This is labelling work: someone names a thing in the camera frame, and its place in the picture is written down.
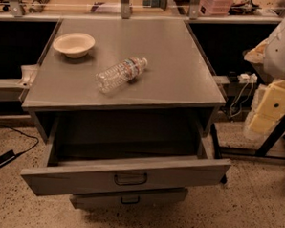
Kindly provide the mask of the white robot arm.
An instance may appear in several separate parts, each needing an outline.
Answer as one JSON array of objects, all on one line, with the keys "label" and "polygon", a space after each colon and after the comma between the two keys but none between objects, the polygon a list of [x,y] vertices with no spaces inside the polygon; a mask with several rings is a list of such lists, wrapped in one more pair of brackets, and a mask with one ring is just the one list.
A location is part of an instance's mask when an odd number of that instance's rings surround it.
[{"label": "white robot arm", "polygon": [[261,64],[264,72],[273,78],[268,86],[259,85],[254,92],[243,130],[248,139],[263,138],[285,115],[285,18],[244,59]]}]

